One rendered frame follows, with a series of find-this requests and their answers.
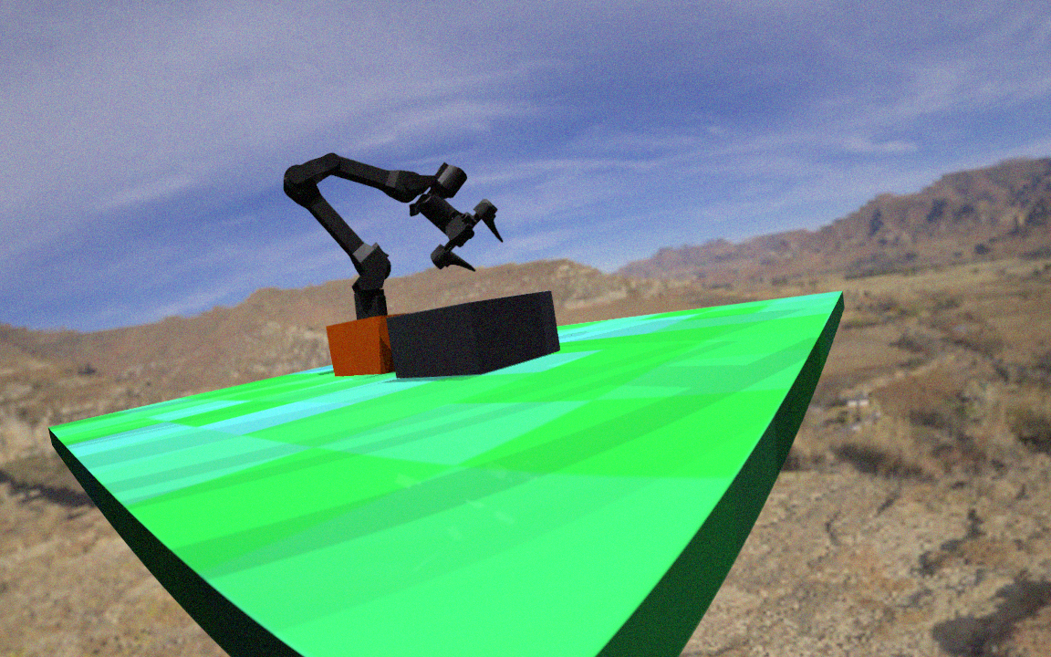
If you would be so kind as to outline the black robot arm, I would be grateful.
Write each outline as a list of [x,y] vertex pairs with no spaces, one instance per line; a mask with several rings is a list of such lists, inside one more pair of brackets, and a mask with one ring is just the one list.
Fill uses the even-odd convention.
[[[467,176],[462,168],[442,163],[435,174],[419,174],[404,170],[382,170],[367,163],[351,161],[343,155],[327,153],[324,157],[308,161],[304,165],[293,165],[287,168],[284,176],[284,192],[295,203],[303,205],[327,230],[333,240],[337,240],[341,248],[359,273],[353,286],[355,292],[356,319],[374,319],[388,315],[385,305],[384,280],[390,275],[390,259],[374,243],[371,248],[354,233],[354,230],[341,219],[337,211],[327,203],[318,192],[317,183],[324,182],[327,176],[339,176],[350,182],[367,184],[382,190],[398,203],[411,203],[420,196],[417,203],[410,204],[410,215],[420,212],[431,222],[437,222],[449,211],[450,204],[444,199],[454,198],[463,186]],[[429,190],[429,188],[431,188]],[[426,194],[426,190],[429,190]],[[424,193],[424,194],[423,194]],[[478,222],[473,214],[453,211],[453,219],[444,227],[449,240],[462,248],[463,243],[474,235],[473,227]]]

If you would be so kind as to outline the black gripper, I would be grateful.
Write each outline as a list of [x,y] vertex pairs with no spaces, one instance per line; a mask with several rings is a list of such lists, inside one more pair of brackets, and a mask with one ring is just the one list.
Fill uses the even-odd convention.
[[[453,207],[453,205],[450,205],[449,211],[446,211],[446,213],[441,217],[441,219],[439,219],[437,222],[432,222],[435,225],[435,227],[438,227],[439,229],[442,230],[444,235],[446,235],[444,227],[446,227],[446,225],[453,219],[453,211],[455,211],[455,208]],[[473,211],[475,211],[475,214],[473,214],[475,221],[480,222],[480,220],[483,219],[485,225],[491,228],[492,232],[497,238],[497,240],[500,240],[502,242],[502,238],[499,235],[499,230],[497,230],[494,224],[494,219],[496,217],[495,213],[499,211],[499,208],[497,207],[495,208],[491,203],[489,203],[487,199],[483,199],[478,205],[476,205]],[[456,256],[456,254],[453,253],[453,249],[455,247],[456,244],[451,240],[449,241],[449,243],[446,243],[446,245],[438,245],[437,248],[435,248],[432,251],[431,254],[432,264],[437,267],[440,267],[441,269],[444,268],[444,266],[447,267],[449,265],[457,265],[461,267],[467,267],[467,269],[470,269],[473,271],[473,273],[475,273],[476,270],[474,269],[474,267],[468,265],[468,263],[463,261],[461,256]]]

